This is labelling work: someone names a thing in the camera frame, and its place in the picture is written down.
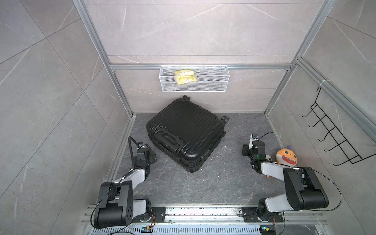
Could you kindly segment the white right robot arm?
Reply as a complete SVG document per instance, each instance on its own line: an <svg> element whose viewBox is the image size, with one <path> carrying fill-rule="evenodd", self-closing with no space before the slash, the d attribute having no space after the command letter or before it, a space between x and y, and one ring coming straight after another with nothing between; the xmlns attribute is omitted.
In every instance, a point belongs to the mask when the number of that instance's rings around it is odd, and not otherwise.
<svg viewBox="0 0 376 235"><path fill-rule="evenodd" d="M259 200L258 220L267 222L283 212L328 212L329 198L317 177L319 171L311 167L297 167L296 154L291 147L283 148L272 158L265 152L265 143L258 134L251 134L244 144L242 155L249 157L252 169L259 174L283 181L285 193Z"/></svg>

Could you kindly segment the black hard-shell suitcase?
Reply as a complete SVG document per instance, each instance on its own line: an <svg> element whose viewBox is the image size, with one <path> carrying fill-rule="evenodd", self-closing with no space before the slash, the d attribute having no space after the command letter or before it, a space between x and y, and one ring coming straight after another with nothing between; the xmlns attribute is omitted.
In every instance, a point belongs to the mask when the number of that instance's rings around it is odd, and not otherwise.
<svg viewBox="0 0 376 235"><path fill-rule="evenodd" d="M152 143L187 172L197 172L225 136L226 116L219 117L188 96L174 100L147 124Z"/></svg>

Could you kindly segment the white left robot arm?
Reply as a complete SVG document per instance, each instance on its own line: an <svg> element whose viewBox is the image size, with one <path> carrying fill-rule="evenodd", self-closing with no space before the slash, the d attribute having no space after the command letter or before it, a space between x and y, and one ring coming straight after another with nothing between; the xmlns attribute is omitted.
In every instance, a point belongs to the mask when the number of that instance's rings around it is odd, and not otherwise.
<svg viewBox="0 0 376 235"><path fill-rule="evenodd" d="M148 144L128 138L132 167L116 181L102 183L90 223L95 229L128 226L135 220L151 220L155 225L156 215L149 199L134 199L133 190L150 174L150 166L157 161Z"/></svg>

